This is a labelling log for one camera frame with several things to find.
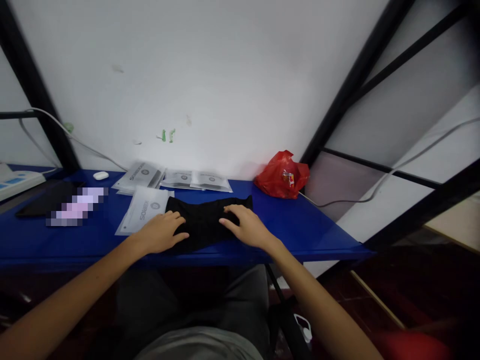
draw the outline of white cable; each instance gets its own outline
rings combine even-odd
[[[58,170],[59,166],[57,165],[57,163],[55,162],[55,160],[53,160],[50,155],[48,155],[41,147],[40,145],[35,141],[34,137],[32,136],[32,134],[29,133],[29,131],[27,130],[27,128],[25,127],[25,124],[24,124],[24,121],[19,118],[18,119],[18,122],[20,123],[20,127],[21,129],[23,130],[23,132],[25,133],[25,135],[28,136],[28,138],[31,140],[31,142],[36,146],[36,148],[43,154],[44,157],[46,157],[48,159],[48,161],[50,161],[53,166],[55,167],[54,169],[52,170],[48,170],[48,171],[42,171],[40,174],[48,174],[48,173],[51,173],[51,172],[54,172],[56,170]]]
[[[471,123],[475,123],[477,121],[480,121],[480,117],[477,117],[477,118],[474,118],[472,120],[468,120],[468,121],[465,121],[465,122],[462,122],[462,123],[459,123],[458,125],[452,127],[450,130],[448,130],[445,134],[443,134],[442,136],[440,136],[437,140],[435,140],[434,142],[432,142],[429,146],[427,146],[426,148],[424,148],[422,151],[420,151],[418,154],[416,154],[415,156],[412,156],[411,158],[409,158],[408,160],[402,162],[400,165],[398,165],[397,167],[393,168],[386,176],[383,177],[383,179],[380,180],[380,182],[378,183],[378,185],[375,187],[375,189],[373,190],[372,194],[370,195],[369,198],[365,199],[365,200],[335,200],[335,201],[330,201],[330,202],[327,202],[326,204],[323,204],[323,205],[318,205],[316,204],[312,199],[310,199],[309,197],[305,196],[304,194],[302,194],[300,192],[300,194],[305,197],[308,201],[310,201],[313,205],[315,205],[317,208],[324,208],[324,207],[327,207],[329,205],[332,205],[332,204],[335,204],[335,203],[367,203],[371,200],[374,199],[375,196],[377,196],[377,194],[379,193],[380,191],[380,188],[383,186],[383,184],[385,184],[385,182],[392,176],[392,174],[396,171],[398,171],[400,168],[403,168],[405,165],[407,164],[410,164],[412,161],[416,160],[417,158],[419,158],[420,156],[422,156],[423,154],[425,154],[427,151],[429,151],[431,148],[433,148],[435,145],[437,145],[439,142],[441,142],[443,139],[445,139],[447,136],[449,136],[450,134],[452,134],[453,132],[455,132],[457,129],[465,126],[465,125],[468,125],[468,124],[471,124]]]
[[[101,152],[95,150],[94,148],[88,146],[88,145],[85,145],[83,142],[81,142],[78,138],[76,138],[75,136],[73,136],[71,133],[69,133],[69,131],[62,125],[62,123],[60,121],[58,121],[52,114],[50,114],[49,112],[46,112],[45,110],[42,110],[38,107],[31,107],[25,111],[39,111],[41,113],[44,113],[45,115],[47,115],[48,117],[50,117],[65,133],[66,135],[70,138],[70,139],[73,139],[75,140],[77,143],[79,143],[80,145],[86,147],[87,149],[89,149],[90,151],[94,152],[95,154],[97,154],[98,156],[100,156],[101,158],[104,158],[104,159],[107,159],[107,160],[110,160],[112,163],[114,163],[115,165],[117,165],[120,169],[122,170],[125,170],[125,171],[128,171],[128,169],[124,168],[123,166],[119,165],[117,162],[115,162],[113,159],[111,159],[110,157],[108,157],[107,155],[104,155],[102,154]]]

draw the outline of red plastic bag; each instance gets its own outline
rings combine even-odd
[[[288,150],[277,152],[255,177],[255,185],[272,197],[296,199],[310,177],[310,170],[308,165],[294,162],[292,156]]]

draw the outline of hand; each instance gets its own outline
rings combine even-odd
[[[229,229],[242,243],[260,248],[269,252],[278,240],[267,230],[259,217],[243,205],[229,205],[224,208],[225,213],[232,212],[240,220],[240,226],[228,219],[221,218],[220,224]]]
[[[174,235],[175,230],[183,223],[185,219],[178,211],[167,211],[165,214],[155,216],[139,232],[129,236],[125,241],[138,251],[140,257],[161,253],[190,236],[186,232]]]

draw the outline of gray pants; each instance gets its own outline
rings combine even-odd
[[[185,313],[154,270],[127,271],[118,281],[118,324],[125,340],[118,358],[131,359],[161,335],[192,326],[211,326],[248,339],[264,359],[269,351],[268,283],[263,265],[229,271],[220,305]]]

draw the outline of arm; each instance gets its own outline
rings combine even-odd
[[[0,336],[5,360],[47,358],[107,289],[138,259],[170,249],[189,235],[175,230],[185,219],[167,212],[150,220],[100,261],[54,292]]]
[[[260,248],[271,256],[297,297],[319,340],[334,359],[382,359],[357,323],[283,243],[267,230],[257,215],[242,205],[226,206],[225,212],[229,211],[238,217],[240,226],[227,219],[220,219],[220,223],[245,244]]]

